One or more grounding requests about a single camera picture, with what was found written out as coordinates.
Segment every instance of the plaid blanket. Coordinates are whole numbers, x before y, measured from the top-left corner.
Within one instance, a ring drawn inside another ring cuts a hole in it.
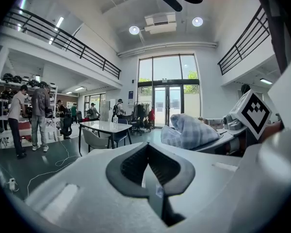
[[[219,139],[218,132],[212,127],[186,114],[174,114],[170,120],[176,130],[163,127],[161,142],[164,144],[191,150]]]

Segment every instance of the person in green shirt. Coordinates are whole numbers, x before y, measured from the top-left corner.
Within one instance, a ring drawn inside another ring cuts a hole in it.
[[[77,104],[76,103],[74,103],[73,106],[71,107],[71,116],[72,116],[73,120],[76,123],[78,123],[77,122]]]

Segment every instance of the railing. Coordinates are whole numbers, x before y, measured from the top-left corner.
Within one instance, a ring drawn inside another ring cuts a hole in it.
[[[234,68],[269,36],[267,16],[260,7],[236,43],[219,61],[222,75]]]
[[[64,30],[27,10],[12,9],[5,16],[2,25],[46,41],[64,51],[68,50],[80,59],[85,59],[103,71],[112,74],[117,79],[120,78],[121,70],[110,61]]]

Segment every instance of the blue chair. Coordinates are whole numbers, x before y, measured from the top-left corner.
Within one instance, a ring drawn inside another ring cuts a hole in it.
[[[119,118],[118,123],[122,124],[128,124],[126,119],[121,119]],[[127,132],[126,131],[121,131],[119,133],[114,134],[114,141],[116,142],[116,147],[118,147],[118,143],[124,139],[124,146],[125,146],[125,138],[127,137]]]

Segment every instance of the sneaker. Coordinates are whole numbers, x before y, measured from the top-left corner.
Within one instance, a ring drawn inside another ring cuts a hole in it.
[[[37,146],[32,146],[32,150],[33,150],[33,151],[36,151],[39,147],[40,147],[39,144],[37,144]]]
[[[23,159],[23,158],[25,158],[27,156],[27,154],[26,153],[21,153],[21,154],[18,154],[16,157],[17,157],[17,159]]]
[[[49,147],[48,147],[48,146],[46,146],[46,147],[43,147],[43,152],[47,152],[47,151],[48,151],[48,149],[49,149]]]

